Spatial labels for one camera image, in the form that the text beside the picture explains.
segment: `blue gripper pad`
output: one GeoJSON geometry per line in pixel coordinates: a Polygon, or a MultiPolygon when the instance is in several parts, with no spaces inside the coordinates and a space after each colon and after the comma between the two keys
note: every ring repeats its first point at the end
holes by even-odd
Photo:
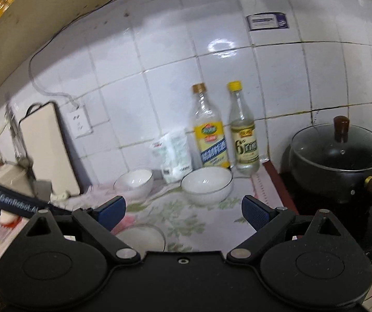
{"type": "Polygon", "coordinates": [[[243,198],[241,208],[243,217],[257,231],[277,215],[274,209],[250,195],[243,198]]]}
{"type": "Polygon", "coordinates": [[[116,196],[94,210],[94,216],[99,224],[111,231],[125,216],[125,199],[116,196]]]}

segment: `dark red trim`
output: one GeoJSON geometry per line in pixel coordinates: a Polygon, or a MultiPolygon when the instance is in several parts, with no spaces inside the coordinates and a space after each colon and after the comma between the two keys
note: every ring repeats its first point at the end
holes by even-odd
{"type": "Polygon", "coordinates": [[[299,214],[293,200],[290,197],[289,192],[287,191],[274,165],[269,160],[263,163],[263,165],[266,171],[268,172],[268,174],[270,175],[272,183],[274,184],[275,189],[277,190],[278,196],[280,196],[280,199],[283,202],[283,205],[293,210],[295,213],[299,214]]]}

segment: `tiled wall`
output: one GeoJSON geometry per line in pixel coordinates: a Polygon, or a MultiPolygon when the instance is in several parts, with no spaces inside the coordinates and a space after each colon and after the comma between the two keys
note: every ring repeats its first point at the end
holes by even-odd
{"type": "MultiPolygon", "coordinates": [[[[0,126],[6,92],[19,117],[48,99],[62,113],[73,109],[37,93],[28,64],[0,88],[0,126]]],[[[94,133],[67,135],[85,183],[157,168],[150,140],[179,127],[198,165],[189,114],[191,85],[201,81],[227,133],[226,85],[243,82],[261,153],[284,170],[292,135],[312,121],[343,114],[372,130],[372,0],[117,0],[60,33],[32,71],[45,90],[70,93],[87,109],[94,133]],[[245,16],[262,12],[285,13],[289,29],[249,32],[245,16]]],[[[13,160],[7,132],[0,146],[13,160]]]]}

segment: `bottle cap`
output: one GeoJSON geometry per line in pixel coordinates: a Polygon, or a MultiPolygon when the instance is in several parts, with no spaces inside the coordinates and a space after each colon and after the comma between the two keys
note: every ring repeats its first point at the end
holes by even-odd
{"type": "Polygon", "coordinates": [[[206,91],[206,86],[204,83],[198,83],[193,85],[193,92],[195,94],[204,93],[206,91]]]}
{"type": "Polygon", "coordinates": [[[228,88],[230,91],[239,91],[242,90],[241,81],[233,81],[228,83],[228,88]]]}

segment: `white plastic packet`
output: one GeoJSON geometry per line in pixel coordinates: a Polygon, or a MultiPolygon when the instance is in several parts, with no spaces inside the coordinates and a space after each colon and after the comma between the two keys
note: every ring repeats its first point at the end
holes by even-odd
{"type": "Polygon", "coordinates": [[[162,176],[167,183],[178,182],[193,170],[184,130],[171,131],[155,140],[151,150],[161,160],[162,176]]]}

